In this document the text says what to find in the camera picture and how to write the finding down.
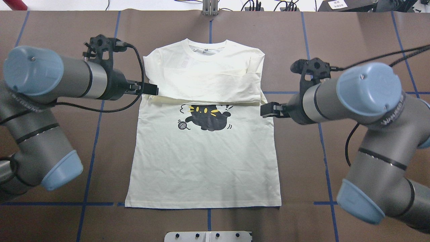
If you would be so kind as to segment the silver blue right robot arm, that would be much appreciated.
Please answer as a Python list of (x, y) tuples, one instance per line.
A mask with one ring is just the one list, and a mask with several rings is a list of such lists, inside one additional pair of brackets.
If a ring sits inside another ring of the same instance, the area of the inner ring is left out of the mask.
[(407, 95), (384, 63), (339, 68), (314, 58), (290, 69), (301, 75), (299, 93), (288, 103), (262, 105), (260, 115), (301, 125), (351, 119), (367, 127), (338, 205), (369, 224), (388, 216), (429, 233), (429, 188), (404, 176), (416, 150), (429, 147), (429, 104)]

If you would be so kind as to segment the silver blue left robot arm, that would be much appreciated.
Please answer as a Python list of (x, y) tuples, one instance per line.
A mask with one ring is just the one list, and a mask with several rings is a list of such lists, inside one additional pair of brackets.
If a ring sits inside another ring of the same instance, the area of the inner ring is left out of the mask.
[(158, 87), (130, 81), (103, 59), (108, 47), (89, 47), (84, 60), (44, 48), (18, 46), (4, 62), (1, 81), (1, 125), (19, 148), (1, 157), (1, 203), (41, 185), (53, 191), (80, 176), (83, 165), (51, 109), (65, 105), (90, 110), (60, 97), (118, 100), (124, 94), (158, 95)]

